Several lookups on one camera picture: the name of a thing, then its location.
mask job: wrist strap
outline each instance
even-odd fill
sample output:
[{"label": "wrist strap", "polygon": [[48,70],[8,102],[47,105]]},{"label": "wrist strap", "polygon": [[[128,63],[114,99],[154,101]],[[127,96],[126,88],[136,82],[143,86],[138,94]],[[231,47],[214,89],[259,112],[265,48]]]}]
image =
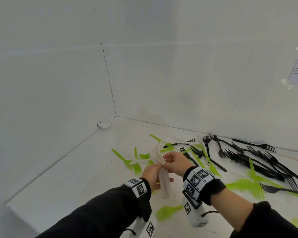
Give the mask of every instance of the wrist strap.
[{"label": "wrist strap", "polygon": [[146,179],[134,178],[125,182],[125,185],[131,188],[131,190],[137,197],[139,208],[142,212],[142,217],[144,221],[147,222],[151,215],[151,206],[149,203],[149,199],[151,197],[151,189],[149,183]]},{"label": "wrist strap", "polygon": [[183,176],[184,190],[198,203],[211,205],[210,197],[221,192],[226,186],[202,167],[191,167]]}]

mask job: black sleeve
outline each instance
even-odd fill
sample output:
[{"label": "black sleeve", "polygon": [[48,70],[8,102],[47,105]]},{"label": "black sleeve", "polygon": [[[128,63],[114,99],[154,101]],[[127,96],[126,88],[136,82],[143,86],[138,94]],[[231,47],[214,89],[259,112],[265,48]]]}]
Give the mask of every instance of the black sleeve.
[{"label": "black sleeve", "polygon": [[[147,180],[148,199],[151,189]],[[36,238],[116,238],[130,226],[141,210],[131,188],[123,185],[96,196]]]},{"label": "black sleeve", "polygon": [[231,237],[298,238],[298,228],[273,210],[267,201],[263,201],[254,204],[254,208],[246,219],[241,231],[234,231]]}]

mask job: hand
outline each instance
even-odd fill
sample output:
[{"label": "hand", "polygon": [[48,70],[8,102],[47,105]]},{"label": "hand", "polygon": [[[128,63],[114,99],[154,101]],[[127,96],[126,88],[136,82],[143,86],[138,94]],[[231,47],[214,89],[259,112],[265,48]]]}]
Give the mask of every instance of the hand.
[{"label": "hand", "polygon": [[194,166],[184,155],[180,152],[169,152],[163,156],[166,160],[164,168],[170,172],[174,172],[181,177],[184,176],[188,168]]},{"label": "hand", "polygon": [[148,165],[144,172],[141,175],[141,178],[145,178],[151,188],[151,192],[154,192],[156,189],[160,189],[158,171],[162,168],[162,164],[159,162],[158,164]]}]

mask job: white wall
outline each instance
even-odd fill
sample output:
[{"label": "white wall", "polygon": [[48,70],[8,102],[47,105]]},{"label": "white wall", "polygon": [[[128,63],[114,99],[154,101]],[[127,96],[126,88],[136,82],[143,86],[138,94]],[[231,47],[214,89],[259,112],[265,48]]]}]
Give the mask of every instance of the white wall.
[{"label": "white wall", "polygon": [[115,116],[98,20],[93,0],[0,0],[0,207]]},{"label": "white wall", "polygon": [[298,0],[95,0],[118,116],[298,151]]}]

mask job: left hand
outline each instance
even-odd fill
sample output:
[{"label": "left hand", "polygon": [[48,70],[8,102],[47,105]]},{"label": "left hand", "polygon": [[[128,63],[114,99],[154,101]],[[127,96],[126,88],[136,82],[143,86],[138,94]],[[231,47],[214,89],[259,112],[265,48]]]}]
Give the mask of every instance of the left hand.
[{"label": "left hand", "polygon": [[150,184],[151,192],[154,192],[156,189],[160,189],[158,171],[162,168],[162,164],[159,162],[158,164],[148,165],[144,172],[142,173],[141,178],[145,178]]}]

